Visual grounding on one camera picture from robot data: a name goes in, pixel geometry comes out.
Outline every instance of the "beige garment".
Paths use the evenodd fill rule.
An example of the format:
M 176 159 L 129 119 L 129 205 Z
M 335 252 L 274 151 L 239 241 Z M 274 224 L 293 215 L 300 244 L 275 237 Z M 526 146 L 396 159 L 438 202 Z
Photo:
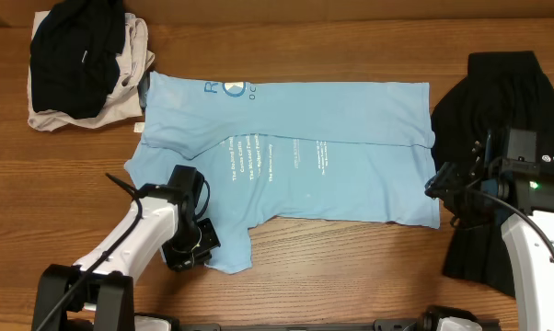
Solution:
M 31 36 L 41 21 L 48 16 L 47 11 L 38 12 L 34 17 Z M 126 14 L 126 41 L 123 52 L 116 57 L 120 66 L 120 79 L 108 95 L 103 109 L 95 118 L 75 120 L 57 110 L 45 110 L 36 113 L 31 104 L 31 74 L 28 70 L 28 124 L 38 131 L 53 131 L 66 124 L 95 129 L 117 120 L 142 115 L 138 83 L 146 69 L 155 60 L 155 55 L 146 48 L 148 43 L 148 28 L 143 19 L 134 14 Z

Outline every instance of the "pile of clothes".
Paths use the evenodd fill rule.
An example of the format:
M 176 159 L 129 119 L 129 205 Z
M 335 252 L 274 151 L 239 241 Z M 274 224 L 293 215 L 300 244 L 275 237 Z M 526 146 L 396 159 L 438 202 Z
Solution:
M 95 129 L 142 115 L 138 86 L 155 55 L 144 21 L 122 0 L 68 0 L 34 17 L 28 125 Z

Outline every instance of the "folded clothing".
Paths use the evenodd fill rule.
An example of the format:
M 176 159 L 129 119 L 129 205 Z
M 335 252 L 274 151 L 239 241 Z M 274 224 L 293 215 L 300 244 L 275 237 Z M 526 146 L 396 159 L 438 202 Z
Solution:
M 32 38 L 48 11 L 38 12 L 34 17 Z M 125 14 L 125 44 L 123 52 L 116 56 L 120 76 L 111 94 L 107 95 L 103 109 L 94 118 L 76 120 L 58 110 L 34 111 L 31 94 L 31 75 L 28 75 L 28 124 L 38 131 L 53 131 L 66 124 L 95 129 L 118 120 L 142 115 L 138 85 L 144 72 L 155 60 L 155 55 L 146 46 L 148 28 L 143 19 L 134 14 Z
M 148 109 L 146 121 L 150 115 Z M 188 160 L 143 139 L 125 168 L 139 188 L 167 183 L 175 165 L 197 167 L 210 184 L 199 205 L 210 194 L 203 217 L 222 246 L 208 266 L 226 273 L 252 266 L 248 229 L 275 215 L 439 227 L 438 200 L 424 195 L 434 175 L 425 147 L 255 134 L 230 137 Z
M 152 72 L 148 109 L 157 119 L 143 137 L 188 159 L 250 133 L 430 148 L 428 93 L 427 83 L 219 83 Z
M 113 92 L 125 42 L 122 0 L 66 0 L 55 5 L 31 42 L 33 109 L 73 119 L 96 117 Z
M 444 162 L 475 162 L 475 141 L 490 129 L 537 132 L 541 171 L 554 175 L 554 90 L 531 51 L 469 55 L 467 77 L 434 108 L 436 169 Z

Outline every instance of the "light blue shirt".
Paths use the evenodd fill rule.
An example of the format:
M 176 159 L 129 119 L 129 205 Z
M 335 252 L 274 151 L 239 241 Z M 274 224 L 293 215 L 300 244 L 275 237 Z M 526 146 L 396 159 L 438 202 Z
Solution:
M 125 167 L 138 188 L 145 183 L 167 183 L 175 165 L 195 166 L 205 176 L 211 187 L 211 196 L 204 217 L 212 220 L 222 245 L 213 250 L 209 267 L 227 273 L 250 268 L 252 252 L 248 229 L 275 215 L 396 222 L 438 228 L 438 201 L 424 195 L 424 185 L 434 175 L 434 163 L 428 148 L 433 143 L 428 94 L 422 94 L 424 90 L 428 93 L 426 84 L 391 83 L 391 88 L 387 84 L 373 83 L 341 83 L 339 88 L 334 88 L 337 83 L 273 84 L 274 89 L 283 86 L 283 90 L 290 91 L 294 91 L 295 86 L 303 86 L 314 96 L 344 89 L 343 86 L 355 86 L 361 90 L 361 85 L 365 85 L 373 90 L 369 95 L 342 93 L 338 97 L 341 104 L 344 104 L 346 97 L 353 98 L 350 102 L 356 105 L 376 104 L 372 95 L 384 96 L 390 90 L 404 97 L 396 105 L 398 112 L 405 114 L 401 118 L 390 119 L 388 113 L 392 112 L 391 109 L 380 113 L 379 107 L 369 111 L 363 107 L 359 110 L 361 114 L 357 115 L 352 114 L 354 108 L 345 108 L 348 118 L 365 117 L 364 121 L 349 127 L 345 116 L 338 116 L 340 122 L 329 130 L 326 130 L 327 126 L 320 125 L 309 128 L 317 137 L 333 134 L 338 138 L 363 139 L 359 138 L 363 135 L 370 137 L 365 138 L 369 142 L 380 142 L 337 143 L 328 139 L 284 137 L 301 130 L 299 123 L 303 120 L 297 122 L 299 125 L 293 125 L 294 130 L 286 127 L 286 121 L 276 121 L 274 126 L 269 122 L 263 124 L 275 135 L 254 134 L 253 130 L 258 128 L 254 123 L 251 124 L 254 129 L 247 129 L 242 123 L 229 120 L 224 128 L 221 123 L 223 119 L 231 118 L 229 109 L 232 108 L 223 107 L 219 101 L 210 104 L 208 96 L 211 92 L 197 94 L 198 89 L 207 88 L 205 82 L 165 77 L 170 84 L 174 80 L 179 82 L 166 86 L 162 81 L 157 82 L 160 76 L 153 76 L 142 140 Z M 200 96 L 201 100 L 198 101 L 196 96 Z M 233 98 L 236 97 L 224 96 L 227 103 L 231 103 Z M 285 102 L 285 105 L 293 104 L 296 103 Z M 242 107 L 249 105 L 252 104 L 243 103 Z M 184 107 L 189 109 L 187 112 L 190 114 L 185 115 Z M 273 105 L 273 111 L 285 108 L 278 103 Z M 205 114 L 200 119 L 194 116 L 197 109 Z M 250 109 L 238 111 L 251 112 Z M 303 112 L 298 117 L 313 119 L 320 118 L 324 108 L 306 104 L 298 111 Z M 215 129 L 210 131 L 205 123 L 212 123 L 210 125 Z M 387 128 L 377 123 L 385 123 Z M 367 127 L 376 129 L 356 132 Z M 238 134 L 249 130 L 252 134 Z M 204 189 L 200 206 L 207 193 Z

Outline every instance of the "folded shirt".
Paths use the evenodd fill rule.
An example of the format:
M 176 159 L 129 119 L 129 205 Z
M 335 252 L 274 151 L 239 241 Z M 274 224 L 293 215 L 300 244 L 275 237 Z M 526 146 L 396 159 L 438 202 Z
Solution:
M 41 21 L 49 13 L 48 11 L 36 13 L 32 38 Z M 35 112 L 31 99 L 31 74 L 28 73 L 28 125 L 38 131 L 54 131 L 66 124 L 96 129 L 114 121 L 142 116 L 137 86 L 148 67 L 154 62 L 155 55 L 146 48 L 148 28 L 143 19 L 126 13 L 125 33 L 123 52 L 116 57 L 120 67 L 120 77 L 96 117 L 76 120 L 57 109 Z
M 434 143 L 427 83 L 219 83 L 152 72 L 150 85 L 153 120 L 146 122 L 144 141 L 187 159 L 249 133 L 427 148 Z
M 151 115 L 146 111 L 146 118 Z M 235 273 L 252 266 L 248 229 L 275 215 L 439 227 L 438 200 L 424 194 L 434 175 L 421 146 L 328 143 L 265 135 L 230 137 L 188 160 L 144 139 L 125 168 L 136 187 L 165 184 L 175 165 L 194 166 L 210 184 L 203 217 L 221 243 L 208 266 Z

